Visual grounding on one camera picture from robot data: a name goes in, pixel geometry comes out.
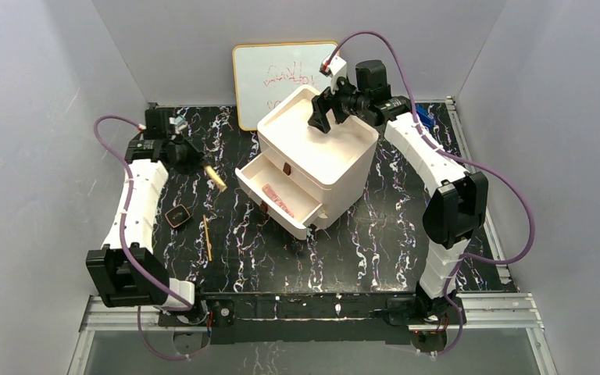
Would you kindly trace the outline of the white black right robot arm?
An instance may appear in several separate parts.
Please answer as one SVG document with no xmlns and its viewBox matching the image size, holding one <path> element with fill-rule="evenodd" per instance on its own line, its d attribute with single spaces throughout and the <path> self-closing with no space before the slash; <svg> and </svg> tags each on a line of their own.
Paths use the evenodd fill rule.
<svg viewBox="0 0 600 375">
<path fill-rule="evenodd" d="M 459 257 L 484 224 L 488 179 L 443 154 L 421 123 L 414 101 L 392 95 L 380 60 L 357 63 L 355 84 L 346 68 L 338 56 L 321 63 L 320 72 L 330 78 L 330 86 L 312 99 L 308 124 L 327 134 L 336 124 L 360 119 L 381 131 L 420 176 L 430 196 L 422 217 L 429 250 L 416 293 L 427 303 L 444 301 L 455 290 Z"/>
</svg>

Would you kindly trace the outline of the pink lipstick box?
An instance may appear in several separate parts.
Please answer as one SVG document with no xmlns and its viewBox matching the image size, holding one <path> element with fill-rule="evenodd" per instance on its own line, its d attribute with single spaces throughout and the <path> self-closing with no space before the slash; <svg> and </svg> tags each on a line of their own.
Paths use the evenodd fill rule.
<svg viewBox="0 0 600 375">
<path fill-rule="evenodd" d="M 263 193 L 277 206 L 279 206 L 283 211 L 285 211 L 291 218 L 294 218 L 294 213 L 289 209 L 289 207 L 284 203 L 278 193 L 269 185 L 265 184 L 262 186 Z"/>
</svg>

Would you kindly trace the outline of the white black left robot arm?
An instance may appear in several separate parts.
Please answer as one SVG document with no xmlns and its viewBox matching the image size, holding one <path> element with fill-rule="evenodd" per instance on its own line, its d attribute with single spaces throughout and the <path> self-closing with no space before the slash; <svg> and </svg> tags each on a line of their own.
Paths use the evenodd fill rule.
<svg viewBox="0 0 600 375">
<path fill-rule="evenodd" d="M 124 166 L 120 201 L 110 230 L 86 267 L 105 306 L 157 306 L 189 311 L 195 285 L 169 275 L 152 244 L 158 205 L 171 173 L 191 175 L 204 166 L 204 154 L 187 139 L 185 122 L 171 109 L 145 110 L 119 161 Z"/>
</svg>

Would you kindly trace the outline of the white drawer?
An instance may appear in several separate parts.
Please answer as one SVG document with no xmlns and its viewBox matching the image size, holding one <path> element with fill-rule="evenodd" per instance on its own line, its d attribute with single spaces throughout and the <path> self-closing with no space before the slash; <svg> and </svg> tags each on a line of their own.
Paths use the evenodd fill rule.
<svg viewBox="0 0 600 375">
<path fill-rule="evenodd" d="M 241 189 L 263 213 L 298 240 L 307 238 L 308 226 L 321 214 L 322 203 L 262 154 L 237 168 L 235 175 Z"/>
</svg>

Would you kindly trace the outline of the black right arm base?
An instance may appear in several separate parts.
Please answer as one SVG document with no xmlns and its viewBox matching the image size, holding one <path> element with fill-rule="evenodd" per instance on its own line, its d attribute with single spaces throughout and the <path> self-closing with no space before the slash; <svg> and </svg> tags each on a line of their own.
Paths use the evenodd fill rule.
<svg viewBox="0 0 600 375">
<path fill-rule="evenodd" d="M 423 291 L 409 295 L 395 295 L 387 298 L 381 308 L 371 310 L 370 318 L 381 318 L 391 326 L 408 326 L 421 323 L 440 323 L 442 326 L 458 323 L 459 318 L 467 321 L 463 302 L 455 295 L 429 298 Z"/>
</svg>

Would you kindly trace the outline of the white drawer organizer box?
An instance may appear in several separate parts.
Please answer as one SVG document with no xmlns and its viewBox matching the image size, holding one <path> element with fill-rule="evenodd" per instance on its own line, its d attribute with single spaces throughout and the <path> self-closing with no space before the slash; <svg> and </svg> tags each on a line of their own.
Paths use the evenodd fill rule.
<svg viewBox="0 0 600 375">
<path fill-rule="evenodd" d="M 363 195 L 378 133 L 359 118 L 331 124 L 325 134 L 308 125 L 319 91 L 295 89 L 257 124 L 261 152 L 323 204 L 314 226 L 326 229 Z"/>
</svg>

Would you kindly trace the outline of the black compact powder case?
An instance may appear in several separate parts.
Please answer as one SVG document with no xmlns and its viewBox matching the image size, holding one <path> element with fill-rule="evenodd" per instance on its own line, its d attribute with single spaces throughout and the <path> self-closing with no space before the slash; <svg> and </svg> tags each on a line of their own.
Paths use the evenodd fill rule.
<svg viewBox="0 0 600 375">
<path fill-rule="evenodd" d="M 177 229 L 189 221 L 191 214 L 184 205 L 176 205 L 172 209 L 169 209 L 164 217 L 171 228 Z"/>
</svg>

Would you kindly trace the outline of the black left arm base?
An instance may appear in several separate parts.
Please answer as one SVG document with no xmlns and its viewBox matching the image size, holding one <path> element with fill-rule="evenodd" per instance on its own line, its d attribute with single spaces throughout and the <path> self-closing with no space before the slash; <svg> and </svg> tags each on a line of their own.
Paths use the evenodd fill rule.
<svg viewBox="0 0 600 375">
<path fill-rule="evenodd" d="M 161 327 L 230 327 L 235 323 L 235 302 L 229 295 L 208 293 L 199 295 L 188 311 L 160 311 Z"/>
</svg>

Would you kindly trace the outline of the thin wooden makeup pencil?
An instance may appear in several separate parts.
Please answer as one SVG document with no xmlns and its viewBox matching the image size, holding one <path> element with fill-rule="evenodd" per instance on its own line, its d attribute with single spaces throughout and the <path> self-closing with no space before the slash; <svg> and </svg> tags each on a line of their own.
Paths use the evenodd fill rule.
<svg viewBox="0 0 600 375">
<path fill-rule="evenodd" d="M 212 254 L 212 244 L 211 244 L 210 238 L 209 238 L 208 219 L 207 219 L 206 215 L 202 216 L 202 222 L 203 222 L 203 228 L 204 228 L 206 257 L 207 257 L 208 262 L 210 263 L 213 260 L 213 254 Z"/>
</svg>

